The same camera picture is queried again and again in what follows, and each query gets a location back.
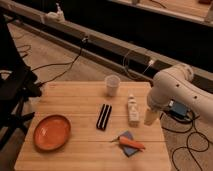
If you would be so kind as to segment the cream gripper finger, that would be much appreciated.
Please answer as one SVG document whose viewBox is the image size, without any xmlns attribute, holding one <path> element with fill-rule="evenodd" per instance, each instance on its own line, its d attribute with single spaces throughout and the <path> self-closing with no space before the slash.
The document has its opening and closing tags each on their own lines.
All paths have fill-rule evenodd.
<svg viewBox="0 0 213 171">
<path fill-rule="evenodd" d="M 152 125 L 155 122 L 155 120 L 157 119 L 157 117 L 158 117 L 158 114 L 156 111 L 147 109 L 145 112 L 144 124 Z"/>
</svg>

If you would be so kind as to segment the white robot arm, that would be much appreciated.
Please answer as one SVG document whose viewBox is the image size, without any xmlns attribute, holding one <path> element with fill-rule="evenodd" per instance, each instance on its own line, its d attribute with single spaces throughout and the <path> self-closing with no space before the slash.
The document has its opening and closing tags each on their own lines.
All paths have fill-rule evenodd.
<svg viewBox="0 0 213 171">
<path fill-rule="evenodd" d="M 184 63 L 157 72 L 147 95 L 144 124 L 152 125 L 171 100 L 182 103 L 213 124 L 213 94 L 194 86 L 191 83 L 193 77 L 192 68 Z"/>
</svg>

